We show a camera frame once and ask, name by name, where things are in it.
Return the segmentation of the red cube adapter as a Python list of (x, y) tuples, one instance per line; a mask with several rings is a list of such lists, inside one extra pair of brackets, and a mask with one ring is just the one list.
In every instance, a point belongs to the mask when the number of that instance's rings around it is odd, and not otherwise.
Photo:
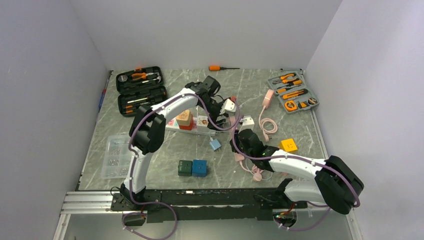
[(191, 131), (194, 128), (194, 122), (191, 122), (189, 125), (179, 125), (180, 130)]

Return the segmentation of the small blue usb plug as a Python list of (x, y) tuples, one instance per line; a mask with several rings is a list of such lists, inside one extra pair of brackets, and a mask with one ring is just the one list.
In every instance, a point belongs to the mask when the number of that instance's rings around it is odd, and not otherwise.
[(217, 139), (214, 139), (214, 138), (210, 139), (209, 145), (210, 145), (210, 147), (212, 148), (213, 151), (220, 149), (221, 146), (222, 146), (221, 143)]

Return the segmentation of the grey plastic tool case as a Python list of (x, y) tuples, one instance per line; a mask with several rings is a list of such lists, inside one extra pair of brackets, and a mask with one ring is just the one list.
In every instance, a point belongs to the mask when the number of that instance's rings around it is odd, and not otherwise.
[(302, 70), (284, 70), (266, 83), (289, 114), (310, 110), (320, 104), (315, 93), (306, 86)]

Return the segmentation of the yellow cube socket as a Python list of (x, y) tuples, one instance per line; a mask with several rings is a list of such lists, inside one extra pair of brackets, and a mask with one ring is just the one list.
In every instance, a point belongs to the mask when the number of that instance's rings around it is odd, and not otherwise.
[(279, 143), (279, 148), (288, 153), (294, 153), (298, 150), (298, 147), (293, 138), (282, 140)]

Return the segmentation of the white multicolour power strip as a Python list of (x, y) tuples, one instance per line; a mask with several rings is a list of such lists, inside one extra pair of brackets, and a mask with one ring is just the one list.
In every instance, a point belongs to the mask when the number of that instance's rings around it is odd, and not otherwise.
[(208, 124), (209, 119), (203, 115), (199, 115), (198, 117), (194, 116), (191, 125), (182, 127), (178, 125), (176, 118), (173, 118), (170, 122), (168, 122), (165, 129), (169, 131), (213, 137), (217, 134), (217, 131), (208, 128)]

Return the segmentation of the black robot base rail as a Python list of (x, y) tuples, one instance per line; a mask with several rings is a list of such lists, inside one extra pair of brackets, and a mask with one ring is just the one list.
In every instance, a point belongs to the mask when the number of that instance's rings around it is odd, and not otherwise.
[(143, 205), (132, 203), (128, 197), (114, 193), (110, 210), (113, 212), (140, 212), (147, 214), (148, 223), (192, 220), (255, 219), (271, 221), (278, 210), (306, 209), (305, 201), (296, 203), (284, 198), (274, 188), (151, 190), (137, 199)]

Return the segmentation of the beige cube adapter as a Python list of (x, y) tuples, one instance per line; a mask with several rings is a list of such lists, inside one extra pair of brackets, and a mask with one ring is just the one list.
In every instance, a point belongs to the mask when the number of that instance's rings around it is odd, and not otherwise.
[(175, 120), (179, 126), (189, 126), (192, 122), (193, 114), (189, 109), (183, 111), (175, 117)]

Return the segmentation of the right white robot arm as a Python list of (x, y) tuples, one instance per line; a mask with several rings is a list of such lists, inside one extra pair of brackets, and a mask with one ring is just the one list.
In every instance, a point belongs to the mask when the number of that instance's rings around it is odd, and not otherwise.
[(310, 158), (264, 144), (251, 129), (231, 133), (232, 150), (260, 170), (287, 173), (300, 180), (284, 180), (275, 194), (276, 203), (287, 208), (293, 202), (323, 203), (346, 215), (361, 205), (365, 185), (338, 156)]

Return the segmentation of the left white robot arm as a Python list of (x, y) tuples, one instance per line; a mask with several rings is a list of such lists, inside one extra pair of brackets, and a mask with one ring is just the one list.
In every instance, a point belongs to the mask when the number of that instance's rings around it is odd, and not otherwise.
[(124, 204), (131, 210), (139, 209), (145, 202), (146, 177), (150, 161), (163, 144), (166, 125), (185, 110), (200, 106), (208, 117), (207, 128), (225, 131), (221, 117), (225, 101), (217, 102), (213, 97), (219, 92), (220, 83), (207, 76), (204, 81), (190, 82), (176, 95), (162, 103), (144, 107), (137, 111), (131, 125), (128, 149), (133, 153), (127, 177), (120, 187)]

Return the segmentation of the dark green cube adapter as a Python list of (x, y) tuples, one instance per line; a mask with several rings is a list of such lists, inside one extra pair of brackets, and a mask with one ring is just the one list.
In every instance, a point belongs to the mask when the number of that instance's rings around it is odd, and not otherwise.
[(190, 177), (192, 175), (193, 162), (191, 160), (180, 160), (177, 166), (177, 175), (180, 177)]

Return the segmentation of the blue cube adapter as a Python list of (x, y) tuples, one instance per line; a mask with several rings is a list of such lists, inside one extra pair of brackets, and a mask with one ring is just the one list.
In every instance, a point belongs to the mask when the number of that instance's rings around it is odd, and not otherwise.
[(207, 175), (207, 161), (201, 159), (194, 159), (192, 161), (192, 177), (204, 178)]

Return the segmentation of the white lion print adapter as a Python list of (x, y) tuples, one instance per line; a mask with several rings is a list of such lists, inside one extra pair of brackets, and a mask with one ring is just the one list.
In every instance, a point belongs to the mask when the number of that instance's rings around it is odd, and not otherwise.
[(196, 130), (199, 133), (208, 133), (210, 129), (208, 128), (209, 119), (207, 116), (199, 115), (196, 118)]

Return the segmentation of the black plastic tool case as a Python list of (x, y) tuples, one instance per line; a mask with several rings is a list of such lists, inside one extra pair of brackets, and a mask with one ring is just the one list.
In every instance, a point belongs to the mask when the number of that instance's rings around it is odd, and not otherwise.
[(132, 117), (140, 106), (150, 107), (168, 99), (160, 67), (149, 66), (119, 73), (115, 78), (119, 113)]

